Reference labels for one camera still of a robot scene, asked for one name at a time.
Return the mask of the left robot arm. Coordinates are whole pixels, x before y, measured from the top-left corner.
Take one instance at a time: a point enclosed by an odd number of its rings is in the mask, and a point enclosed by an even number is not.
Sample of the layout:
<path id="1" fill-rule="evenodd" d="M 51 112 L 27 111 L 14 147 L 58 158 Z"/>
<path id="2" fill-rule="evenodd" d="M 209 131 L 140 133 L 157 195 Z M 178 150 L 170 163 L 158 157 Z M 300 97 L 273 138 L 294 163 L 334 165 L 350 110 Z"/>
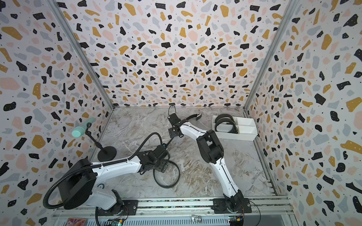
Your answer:
<path id="1" fill-rule="evenodd" d="M 88 205 L 109 210 L 121 198 L 116 190 L 102 189 L 98 185 L 122 175 L 161 169 L 166 164 L 166 158 L 170 157 L 166 148 L 167 145 L 162 144 L 153 151 L 139 152 L 131 160 L 124 158 L 99 163 L 100 167 L 86 169 L 66 178 L 58 185 L 63 208 L 71 210 Z"/>

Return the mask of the aluminium rail frame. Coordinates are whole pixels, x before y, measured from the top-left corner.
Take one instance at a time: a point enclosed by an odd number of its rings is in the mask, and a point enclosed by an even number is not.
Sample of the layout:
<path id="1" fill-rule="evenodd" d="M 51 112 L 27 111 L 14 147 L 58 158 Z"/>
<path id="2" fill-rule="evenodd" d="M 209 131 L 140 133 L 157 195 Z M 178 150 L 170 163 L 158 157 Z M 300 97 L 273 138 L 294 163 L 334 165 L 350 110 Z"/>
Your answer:
<path id="1" fill-rule="evenodd" d="M 135 216 L 100 216 L 102 226 L 297 226 L 285 196 L 250 196 L 251 213 L 215 214 L 215 197 L 140 198 Z M 201 224 L 191 215 L 202 217 Z"/>

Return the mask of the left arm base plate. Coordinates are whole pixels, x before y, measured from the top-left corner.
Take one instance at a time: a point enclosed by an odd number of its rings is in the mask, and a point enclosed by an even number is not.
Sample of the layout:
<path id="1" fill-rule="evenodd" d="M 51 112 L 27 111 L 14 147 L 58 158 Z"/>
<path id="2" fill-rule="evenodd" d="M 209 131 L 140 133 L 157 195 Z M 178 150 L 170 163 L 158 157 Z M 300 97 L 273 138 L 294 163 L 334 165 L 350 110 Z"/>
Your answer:
<path id="1" fill-rule="evenodd" d="M 97 208 L 98 216 L 135 216 L 138 209 L 138 200 L 123 200 L 122 203 L 117 202 L 109 210 Z"/>

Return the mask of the green foam microphone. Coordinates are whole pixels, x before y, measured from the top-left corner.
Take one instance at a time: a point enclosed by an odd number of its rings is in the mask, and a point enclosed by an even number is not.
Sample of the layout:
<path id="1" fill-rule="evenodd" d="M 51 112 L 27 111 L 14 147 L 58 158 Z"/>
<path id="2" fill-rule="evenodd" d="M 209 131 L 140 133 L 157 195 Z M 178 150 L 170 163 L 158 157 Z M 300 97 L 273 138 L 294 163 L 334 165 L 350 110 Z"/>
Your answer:
<path id="1" fill-rule="evenodd" d="M 89 129 L 90 126 L 92 126 L 93 123 L 96 122 L 96 119 L 94 117 L 89 118 L 85 122 L 83 122 L 80 126 L 77 126 L 72 131 L 72 136 L 75 138 L 83 136 L 86 131 Z"/>

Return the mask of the white divided storage box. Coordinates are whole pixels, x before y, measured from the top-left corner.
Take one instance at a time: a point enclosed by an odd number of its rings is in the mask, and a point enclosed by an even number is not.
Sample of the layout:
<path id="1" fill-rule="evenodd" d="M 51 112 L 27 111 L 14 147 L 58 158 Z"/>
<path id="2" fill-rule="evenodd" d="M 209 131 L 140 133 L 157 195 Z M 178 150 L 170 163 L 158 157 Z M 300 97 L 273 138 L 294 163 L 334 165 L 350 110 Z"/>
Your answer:
<path id="1" fill-rule="evenodd" d="M 215 118 L 217 116 L 213 115 L 212 118 L 212 130 L 215 131 Z M 237 128 L 238 134 L 216 132 L 216 135 L 220 139 L 231 139 L 231 140 L 243 140 L 243 141 L 253 141 L 257 136 L 256 124 L 253 119 L 243 118 L 243 117 L 233 117 Z"/>

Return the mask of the pink printed card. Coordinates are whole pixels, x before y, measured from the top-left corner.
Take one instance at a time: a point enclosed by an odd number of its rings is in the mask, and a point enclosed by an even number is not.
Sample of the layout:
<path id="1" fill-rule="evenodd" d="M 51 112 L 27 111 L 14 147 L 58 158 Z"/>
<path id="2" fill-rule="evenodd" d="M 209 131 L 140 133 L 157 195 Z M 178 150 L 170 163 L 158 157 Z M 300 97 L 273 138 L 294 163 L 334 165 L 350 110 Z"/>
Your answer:
<path id="1" fill-rule="evenodd" d="M 65 226 L 85 226 L 87 219 L 84 218 L 68 218 Z"/>

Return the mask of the long black belt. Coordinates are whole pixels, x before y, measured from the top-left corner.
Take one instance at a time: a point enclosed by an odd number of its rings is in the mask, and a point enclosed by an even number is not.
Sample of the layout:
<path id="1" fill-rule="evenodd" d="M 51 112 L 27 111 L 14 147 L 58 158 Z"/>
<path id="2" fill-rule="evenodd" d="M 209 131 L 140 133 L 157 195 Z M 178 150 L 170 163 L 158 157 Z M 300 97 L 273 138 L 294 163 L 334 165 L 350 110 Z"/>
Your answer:
<path id="1" fill-rule="evenodd" d="M 163 148 L 166 149 L 175 138 L 175 136 L 182 137 L 181 130 L 174 125 L 175 121 L 172 121 L 172 129 L 170 132 L 171 139 L 167 144 L 163 144 Z M 162 159 L 159 166 L 153 169 L 153 177 L 155 182 L 162 188 L 169 189 L 177 185 L 180 180 L 181 172 L 179 166 L 170 160 L 170 155 L 166 159 Z"/>
<path id="2" fill-rule="evenodd" d="M 238 134 L 236 122 L 228 117 L 220 118 L 215 121 L 215 131 L 223 133 Z"/>

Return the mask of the black microphone stand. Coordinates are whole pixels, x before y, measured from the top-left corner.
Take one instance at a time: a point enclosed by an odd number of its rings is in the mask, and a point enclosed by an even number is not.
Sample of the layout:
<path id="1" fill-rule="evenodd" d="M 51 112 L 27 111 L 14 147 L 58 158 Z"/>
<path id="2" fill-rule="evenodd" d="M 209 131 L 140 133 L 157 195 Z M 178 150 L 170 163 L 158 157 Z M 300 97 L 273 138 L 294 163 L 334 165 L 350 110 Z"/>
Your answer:
<path id="1" fill-rule="evenodd" d="M 115 147 L 103 147 L 102 144 L 91 135 L 91 132 L 88 131 L 88 129 L 85 131 L 85 135 L 87 135 L 94 142 L 95 146 L 100 150 L 97 156 L 100 162 L 111 161 L 116 157 L 117 150 Z"/>

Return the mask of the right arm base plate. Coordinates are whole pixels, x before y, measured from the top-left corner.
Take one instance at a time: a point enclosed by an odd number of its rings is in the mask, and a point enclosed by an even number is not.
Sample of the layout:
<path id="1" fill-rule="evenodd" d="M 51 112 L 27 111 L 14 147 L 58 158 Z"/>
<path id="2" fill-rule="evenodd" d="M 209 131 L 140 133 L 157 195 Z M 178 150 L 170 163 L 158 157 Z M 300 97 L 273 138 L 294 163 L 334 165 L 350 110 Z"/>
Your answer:
<path id="1" fill-rule="evenodd" d="M 252 212 L 248 198 L 244 198 L 241 202 L 237 201 L 237 203 L 234 204 L 225 198 L 216 198 L 213 199 L 211 209 L 215 214 L 242 214 Z"/>

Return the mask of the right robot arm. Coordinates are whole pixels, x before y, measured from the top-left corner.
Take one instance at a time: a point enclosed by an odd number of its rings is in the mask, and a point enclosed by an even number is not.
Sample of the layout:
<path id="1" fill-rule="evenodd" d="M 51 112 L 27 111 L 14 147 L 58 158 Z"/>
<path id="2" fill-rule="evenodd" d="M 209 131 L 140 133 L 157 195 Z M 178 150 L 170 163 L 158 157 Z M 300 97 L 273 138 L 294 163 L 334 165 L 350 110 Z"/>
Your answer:
<path id="1" fill-rule="evenodd" d="M 171 138 L 189 136 L 197 142 L 202 159 L 210 164 L 218 178 L 225 198 L 226 208 L 230 212 L 241 209 L 244 196 L 226 166 L 224 148 L 214 130 L 203 130 L 190 123 L 187 119 L 181 120 L 177 114 L 168 116 L 171 124 L 169 135 Z"/>

